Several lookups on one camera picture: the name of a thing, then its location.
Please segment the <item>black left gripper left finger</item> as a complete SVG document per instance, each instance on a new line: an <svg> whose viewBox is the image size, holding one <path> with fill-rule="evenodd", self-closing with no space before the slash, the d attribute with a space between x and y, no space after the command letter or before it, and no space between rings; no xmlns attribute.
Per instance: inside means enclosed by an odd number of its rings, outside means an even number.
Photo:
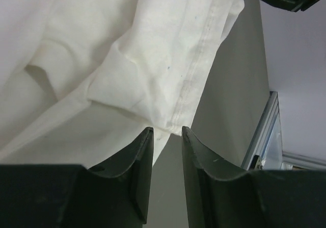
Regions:
<svg viewBox="0 0 326 228"><path fill-rule="evenodd" d="M101 163L1 165L1 227L142 227L154 131Z"/></svg>

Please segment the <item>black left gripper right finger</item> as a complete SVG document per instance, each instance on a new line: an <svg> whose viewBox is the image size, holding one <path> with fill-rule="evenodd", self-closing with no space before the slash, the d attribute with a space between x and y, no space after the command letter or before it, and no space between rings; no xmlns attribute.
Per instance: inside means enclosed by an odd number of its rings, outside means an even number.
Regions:
<svg viewBox="0 0 326 228"><path fill-rule="evenodd" d="M244 170L182 128L190 227L325 227L325 171Z"/></svg>

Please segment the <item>white t shirt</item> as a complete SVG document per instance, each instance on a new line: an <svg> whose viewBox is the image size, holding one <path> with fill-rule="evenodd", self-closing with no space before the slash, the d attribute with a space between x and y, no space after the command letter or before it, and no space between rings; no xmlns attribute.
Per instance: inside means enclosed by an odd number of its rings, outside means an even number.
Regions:
<svg viewBox="0 0 326 228"><path fill-rule="evenodd" d="M243 0L1 0L1 163L157 160L193 122Z"/></svg>

